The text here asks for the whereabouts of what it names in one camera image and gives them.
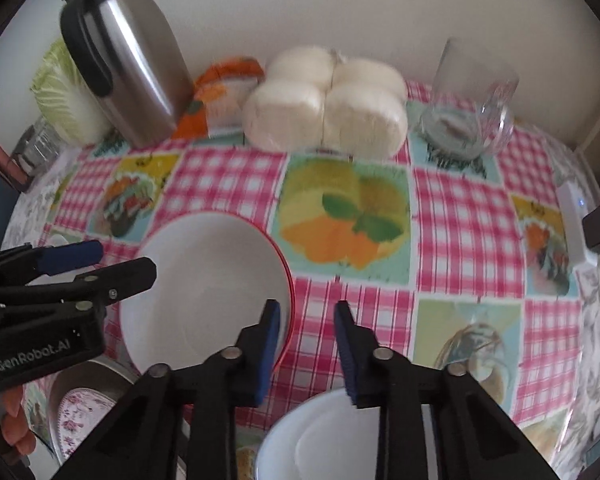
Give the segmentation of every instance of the red rim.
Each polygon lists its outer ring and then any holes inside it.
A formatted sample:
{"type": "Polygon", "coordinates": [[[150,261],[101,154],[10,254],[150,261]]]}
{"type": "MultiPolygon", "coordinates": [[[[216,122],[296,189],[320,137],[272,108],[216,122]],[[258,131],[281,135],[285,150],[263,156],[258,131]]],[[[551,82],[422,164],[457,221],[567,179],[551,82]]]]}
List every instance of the red rim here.
{"type": "Polygon", "coordinates": [[[170,219],[165,225],[160,227],[158,230],[154,231],[151,234],[151,236],[149,236],[147,239],[142,241],[142,243],[138,247],[138,251],[136,252],[136,254],[141,253],[141,251],[144,250],[144,247],[149,243],[149,241],[155,235],[157,235],[160,231],[162,231],[164,228],[168,227],[169,224],[171,224],[172,222],[175,222],[176,220],[180,220],[181,218],[184,218],[185,216],[193,216],[193,215],[197,215],[200,213],[222,214],[222,215],[232,216],[234,218],[237,218],[238,220],[242,220],[243,222],[246,222],[251,227],[253,227],[258,232],[260,232],[260,234],[266,238],[266,240],[272,245],[272,247],[275,249],[276,253],[278,254],[280,263],[282,263],[282,266],[284,267],[285,273],[286,273],[286,282],[288,285],[288,292],[289,292],[289,318],[288,318],[288,323],[287,323],[287,327],[286,327],[285,341],[282,343],[282,348],[280,349],[280,355],[278,356],[275,364],[273,365],[273,371],[277,371],[280,368],[282,359],[284,359],[286,352],[289,349],[289,345],[291,344],[291,333],[292,333],[292,329],[293,329],[293,325],[294,325],[294,319],[296,318],[296,295],[294,293],[294,281],[293,281],[293,277],[291,276],[291,270],[289,269],[289,266],[285,260],[284,254],[282,254],[282,251],[278,247],[278,244],[275,243],[273,238],[271,238],[271,236],[269,236],[269,234],[264,229],[262,229],[259,225],[254,224],[254,222],[252,222],[248,218],[245,218],[244,216],[240,216],[236,213],[232,213],[229,211],[218,211],[217,209],[199,209],[197,211],[191,211],[188,213],[184,213],[183,215],[180,215],[180,216],[177,216],[176,218],[170,219]]]}

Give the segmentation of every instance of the food package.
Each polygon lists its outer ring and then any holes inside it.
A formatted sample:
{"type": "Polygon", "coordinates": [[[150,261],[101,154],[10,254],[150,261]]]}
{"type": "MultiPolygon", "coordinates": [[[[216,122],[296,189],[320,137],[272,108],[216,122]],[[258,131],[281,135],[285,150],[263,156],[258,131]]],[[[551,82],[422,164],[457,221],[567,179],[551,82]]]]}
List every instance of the food package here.
{"type": "Polygon", "coordinates": [[[193,98],[172,139],[213,139],[242,131],[244,103],[264,71],[253,57],[210,66],[193,84],[193,98]]]}
{"type": "Polygon", "coordinates": [[[279,54],[244,105],[244,134],[261,150],[325,148],[360,158],[394,156],[405,141],[406,83],[393,67],[345,60],[318,46],[279,54]]]}
{"type": "Polygon", "coordinates": [[[96,144],[112,129],[62,38],[43,56],[30,90],[42,116],[73,146],[96,144]]]}

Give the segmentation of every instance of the white electronic device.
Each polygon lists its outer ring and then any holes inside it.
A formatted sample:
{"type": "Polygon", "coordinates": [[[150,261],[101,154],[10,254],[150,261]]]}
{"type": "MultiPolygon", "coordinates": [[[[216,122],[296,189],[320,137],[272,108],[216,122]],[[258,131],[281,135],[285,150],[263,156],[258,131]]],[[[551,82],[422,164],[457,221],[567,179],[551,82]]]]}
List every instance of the white electronic device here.
{"type": "Polygon", "coordinates": [[[582,230],[582,219],[590,213],[584,193],[578,184],[566,181],[558,188],[557,196],[571,265],[577,270],[597,266],[598,255],[587,248],[582,230]]]}

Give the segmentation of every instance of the white bread roll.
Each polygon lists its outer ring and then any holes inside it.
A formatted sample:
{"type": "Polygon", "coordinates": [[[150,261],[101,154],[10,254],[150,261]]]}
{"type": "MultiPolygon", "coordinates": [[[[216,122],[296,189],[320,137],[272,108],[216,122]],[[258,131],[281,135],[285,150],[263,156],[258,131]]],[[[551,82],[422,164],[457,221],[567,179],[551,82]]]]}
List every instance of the white bread roll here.
{"type": "Polygon", "coordinates": [[[279,54],[267,66],[267,80],[304,81],[323,92],[331,88],[336,56],[321,46],[297,46],[279,54]]]}
{"type": "Polygon", "coordinates": [[[407,85],[400,72],[379,61],[355,58],[339,64],[333,72],[333,86],[344,83],[369,83],[381,86],[400,101],[407,99],[407,85]]]}
{"type": "Polygon", "coordinates": [[[340,84],[324,102],[323,146],[361,158],[389,158],[407,136],[403,102],[379,86],[340,84]]]}
{"type": "Polygon", "coordinates": [[[317,148],[322,140],[324,93],[302,81],[266,81],[242,109],[249,142],[266,152],[317,148]]]}

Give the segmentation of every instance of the orange package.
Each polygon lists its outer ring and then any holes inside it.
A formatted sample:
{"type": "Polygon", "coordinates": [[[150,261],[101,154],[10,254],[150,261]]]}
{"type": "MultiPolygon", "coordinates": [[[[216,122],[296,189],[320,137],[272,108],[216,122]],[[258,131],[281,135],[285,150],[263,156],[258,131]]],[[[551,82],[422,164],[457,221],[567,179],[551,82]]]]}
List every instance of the orange package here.
{"type": "Polygon", "coordinates": [[[195,83],[193,98],[172,139],[209,139],[242,131],[242,106],[264,79],[253,57],[232,57],[211,65],[195,83]]]}

